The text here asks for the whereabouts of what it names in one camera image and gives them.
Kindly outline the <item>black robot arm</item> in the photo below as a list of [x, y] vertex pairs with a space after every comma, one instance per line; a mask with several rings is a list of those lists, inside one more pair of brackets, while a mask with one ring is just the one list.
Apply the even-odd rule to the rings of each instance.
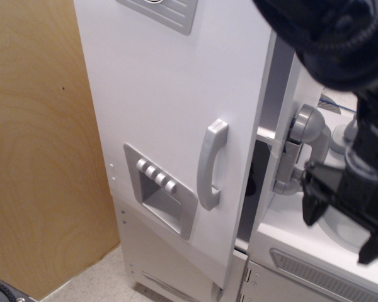
[[378, 258], [378, 1], [255, 4], [317, 82], [358, 99], [358, 129], [345, 168], [307, 162], [302, 210], [307, 225], [332, 206], [367, 229], [358, 261], [369, 264]]

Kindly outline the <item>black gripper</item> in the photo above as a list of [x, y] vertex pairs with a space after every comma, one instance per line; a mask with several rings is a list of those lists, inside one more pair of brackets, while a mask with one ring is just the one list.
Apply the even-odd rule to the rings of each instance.
[[329, 206], [370, 232], [358, 253], [359, 264], [378, 258], [378, 148], [349, 148], [344, 168], [308, 161], [302, 177], [302, 215], [312, 226]]

